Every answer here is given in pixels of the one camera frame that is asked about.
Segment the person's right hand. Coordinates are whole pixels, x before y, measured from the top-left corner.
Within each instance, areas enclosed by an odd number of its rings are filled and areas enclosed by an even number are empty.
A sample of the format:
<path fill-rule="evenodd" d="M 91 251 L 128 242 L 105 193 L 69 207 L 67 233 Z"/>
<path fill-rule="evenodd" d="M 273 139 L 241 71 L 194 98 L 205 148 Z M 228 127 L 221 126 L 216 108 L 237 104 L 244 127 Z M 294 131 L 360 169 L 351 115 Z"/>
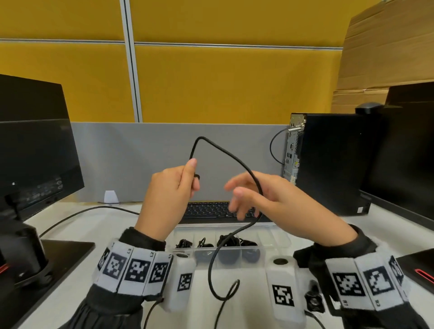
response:
<path fill-rule="evenodd" d="M 357 238 L 358 233 L 342 218 L 285 178 L 261 172 L 253 174 L 263 190 L 261 202 L 239 204 L 232 196 L 229 211 L 236 213 L 239 221 L 245 219 L 248 210 L 255 208 L 256 216 L 261 212 L 285 232 L 322 246 L 340 246 Z M 224 186 L 225 190 L 232 192 L 236 187 L 258 191 L 254 180 L 247 172 L 231 178 Z"/>

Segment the person's left hand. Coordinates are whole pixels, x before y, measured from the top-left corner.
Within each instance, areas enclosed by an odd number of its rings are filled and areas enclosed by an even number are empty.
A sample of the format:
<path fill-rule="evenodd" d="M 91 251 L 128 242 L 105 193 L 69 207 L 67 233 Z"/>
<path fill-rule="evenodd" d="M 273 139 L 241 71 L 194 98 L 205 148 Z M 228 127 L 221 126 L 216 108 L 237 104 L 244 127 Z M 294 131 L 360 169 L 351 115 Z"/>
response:
<path fill-rule="evenodd" d="M 198 190 L 180 190 L 183 166 L 164 169 L 152 175 L 134 228 L 164 242 L 181 221 L 190 198 Z"/>

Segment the person's left forearm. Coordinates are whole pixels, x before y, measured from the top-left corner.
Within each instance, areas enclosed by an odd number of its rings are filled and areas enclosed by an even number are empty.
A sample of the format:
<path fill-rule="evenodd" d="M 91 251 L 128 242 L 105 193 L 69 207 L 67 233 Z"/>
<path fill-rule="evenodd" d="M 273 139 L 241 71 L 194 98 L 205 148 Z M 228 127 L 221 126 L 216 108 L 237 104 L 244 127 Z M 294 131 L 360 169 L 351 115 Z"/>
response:
<path fill-rule="evenodd" d="M 165 241 L 150 238 L 133 227 L 127 228 L 118 240 L 154 251 L 165 251 L 166 248 Z M 71 319 L 58 329 L 141 329 L 142 304 L 161 297 L 115 294 L 92 283 Z"/>

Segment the person's right forearm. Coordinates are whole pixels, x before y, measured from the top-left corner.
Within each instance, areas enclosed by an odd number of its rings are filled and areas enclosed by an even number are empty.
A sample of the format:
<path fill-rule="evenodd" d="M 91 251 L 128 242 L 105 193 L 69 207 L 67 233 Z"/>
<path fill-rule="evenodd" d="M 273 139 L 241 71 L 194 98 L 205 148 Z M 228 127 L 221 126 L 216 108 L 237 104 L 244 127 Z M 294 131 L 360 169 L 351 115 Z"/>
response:
<path fill-rule="evenodd" d="M 318 282 L 329 312 L 344 329 L 430 329 L 409 302 L 408 287 L 396 258 L 360 228 L 346 244 L 314 243 L 293 256 Z"/>

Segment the black keyboard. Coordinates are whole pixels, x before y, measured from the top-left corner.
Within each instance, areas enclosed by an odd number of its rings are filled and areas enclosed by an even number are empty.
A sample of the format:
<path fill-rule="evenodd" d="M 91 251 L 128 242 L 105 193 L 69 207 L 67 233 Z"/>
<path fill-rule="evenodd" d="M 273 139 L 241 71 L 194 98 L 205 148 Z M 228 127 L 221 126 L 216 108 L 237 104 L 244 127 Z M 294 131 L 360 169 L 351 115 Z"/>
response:
<path fill-rule="evenodd" d="M 189 202 L 180 224 L 250 223 L 257 220 L 254 208 L 249 210 L 243 221 L 238 221 L 228 206 L 228 201 Z"/>

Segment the clear plastic organizer box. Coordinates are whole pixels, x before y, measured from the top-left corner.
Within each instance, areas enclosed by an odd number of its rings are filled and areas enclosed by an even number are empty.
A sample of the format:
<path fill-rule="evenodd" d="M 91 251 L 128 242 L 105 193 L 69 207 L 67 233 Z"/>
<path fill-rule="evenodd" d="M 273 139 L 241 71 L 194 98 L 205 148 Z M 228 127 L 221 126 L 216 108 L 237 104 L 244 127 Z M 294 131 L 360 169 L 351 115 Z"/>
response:
<path fill-rule="evenodd" d="M 213 235 L 228 235 L 235 231 L 237 227 L 230 226 L 208 226 L 208 227 L 184 227 L 176 228 L 173 233 L 169 235 L 166 239 L 166 251 L 169 252 L 179 252 L 174 249 L 175 244 L 178 243 L 180 239 L 187 238 L 193 240 L 193 236 L 198 237 L 199 235 L 206 235 L 208 233 Z M 263 267 L 265 261 L 271 256 L 286 255 L 289 252 L 291 241 L 286 233 L 275 226 L 258 226 L 248 228 L 240 233 L 236 233 L 235 236 L 251 241 L 257 242 L 259 245 L 262 256 L 258 263 L 248 264 L 244 261 L 239 263 L 234 267 L 225 267 L 214 261 L 213 269 L 236 269 L 236 268 L 255 268 Z M 209 265 L 198 266 L 197 269 L 207 269 Z"/>

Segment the grey desk partition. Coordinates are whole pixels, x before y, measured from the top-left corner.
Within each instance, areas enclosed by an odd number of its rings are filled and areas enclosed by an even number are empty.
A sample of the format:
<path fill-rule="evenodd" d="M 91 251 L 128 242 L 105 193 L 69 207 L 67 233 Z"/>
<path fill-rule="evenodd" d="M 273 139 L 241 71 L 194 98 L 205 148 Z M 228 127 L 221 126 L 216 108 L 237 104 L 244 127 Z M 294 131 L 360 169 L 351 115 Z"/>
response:
<path fill-rule="evenodd" d="M 270 155 L 272 137 L 286 125 L 73 122 L 85 187 L 76 202 L 102 202 L 114 190 L 120 202 L 143 201 L 152 174 L 186 164 L 204 136 L 251 170 L 281 175 Z"/>

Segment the black desktop computer tower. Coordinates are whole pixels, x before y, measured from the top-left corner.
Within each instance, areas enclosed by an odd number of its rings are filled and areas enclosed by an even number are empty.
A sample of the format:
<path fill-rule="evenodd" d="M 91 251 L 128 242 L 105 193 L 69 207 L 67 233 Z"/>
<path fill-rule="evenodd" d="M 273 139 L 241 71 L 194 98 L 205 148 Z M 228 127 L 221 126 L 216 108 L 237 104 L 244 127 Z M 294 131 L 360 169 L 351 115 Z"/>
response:
<path fill-rule="evenodd" d="M 292 113 L 282 177 L 338 216 L 367 215 L 360 188 L 373 123 L 365 114 Z"/>

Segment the white marker wristband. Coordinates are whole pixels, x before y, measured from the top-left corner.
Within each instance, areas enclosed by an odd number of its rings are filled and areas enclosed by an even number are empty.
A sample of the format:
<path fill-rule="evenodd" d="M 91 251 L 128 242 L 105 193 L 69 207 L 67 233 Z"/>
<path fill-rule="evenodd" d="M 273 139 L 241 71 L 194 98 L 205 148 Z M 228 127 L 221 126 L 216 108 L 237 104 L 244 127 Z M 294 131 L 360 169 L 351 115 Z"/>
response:
<path fill-rule="evenodd" d="M 409 301 L 408 279 L 387 248 L 325 263 L 343 309 L 383 311 Z"/>
<path fill-rule="evenodd" d="M 93 284 L 115 294 L 162 296 L 172 254 L 133 247 L 112 239 L 93 274 Z"/>

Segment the black monitor with ports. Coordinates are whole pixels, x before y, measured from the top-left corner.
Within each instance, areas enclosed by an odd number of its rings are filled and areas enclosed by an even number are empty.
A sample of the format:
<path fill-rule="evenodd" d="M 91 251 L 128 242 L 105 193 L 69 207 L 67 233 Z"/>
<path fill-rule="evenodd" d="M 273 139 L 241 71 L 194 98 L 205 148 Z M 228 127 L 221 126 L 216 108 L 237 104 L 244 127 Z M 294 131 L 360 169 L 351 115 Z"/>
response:
<path fill-rule="evenodd" d="M 62 85 L 0 74 L 0 220 L 84 188 Z"/>

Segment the black flat monitor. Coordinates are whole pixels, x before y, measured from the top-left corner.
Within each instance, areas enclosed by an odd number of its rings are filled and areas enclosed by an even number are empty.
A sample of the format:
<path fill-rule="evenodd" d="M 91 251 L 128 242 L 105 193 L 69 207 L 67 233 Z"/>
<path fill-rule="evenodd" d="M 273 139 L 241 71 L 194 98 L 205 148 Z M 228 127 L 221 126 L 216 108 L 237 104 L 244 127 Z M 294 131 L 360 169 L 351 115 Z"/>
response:
<path fill-rule="evenodd" d="M 434 81 L 389 88 L 361 196 L 434 231 Z"/>

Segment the black monitor stand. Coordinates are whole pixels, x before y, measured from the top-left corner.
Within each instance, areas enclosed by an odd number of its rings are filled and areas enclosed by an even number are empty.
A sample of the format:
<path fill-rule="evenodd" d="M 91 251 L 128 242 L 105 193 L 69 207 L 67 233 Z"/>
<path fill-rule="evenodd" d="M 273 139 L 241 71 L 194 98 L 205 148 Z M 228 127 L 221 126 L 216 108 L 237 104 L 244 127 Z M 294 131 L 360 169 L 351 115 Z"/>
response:
<path fill-rule="evenodd" d="M 41 239 L 18 213 L 0 208 L 0 308 L 33 306 L 95 249 L 95 243 Z"/>

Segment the black monitor base red stripe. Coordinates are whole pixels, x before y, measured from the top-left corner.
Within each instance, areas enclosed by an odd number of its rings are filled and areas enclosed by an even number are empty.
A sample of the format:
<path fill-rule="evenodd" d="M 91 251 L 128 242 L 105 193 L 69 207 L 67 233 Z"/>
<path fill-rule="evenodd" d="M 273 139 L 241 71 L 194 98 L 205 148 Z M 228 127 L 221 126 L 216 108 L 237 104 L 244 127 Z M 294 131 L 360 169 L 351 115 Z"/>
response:
<path fill-rule="evenodd" d="M 398 257 L 397 261 L 410 280 L 434 295 L 434 248 Z"/>

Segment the brown cardboard boxes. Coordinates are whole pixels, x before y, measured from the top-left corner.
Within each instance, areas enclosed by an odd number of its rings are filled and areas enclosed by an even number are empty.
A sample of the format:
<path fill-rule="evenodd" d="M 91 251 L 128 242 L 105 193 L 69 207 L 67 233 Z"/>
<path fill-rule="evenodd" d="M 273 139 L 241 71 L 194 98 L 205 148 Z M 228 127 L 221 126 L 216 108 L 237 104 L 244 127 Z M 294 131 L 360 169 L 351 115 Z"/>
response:
<path fill-rule="evenodd" d="M 434 0 L 382 1 L 350 21 L 331 113 L 386 101 L 392 86 L 434 81 Z"/>

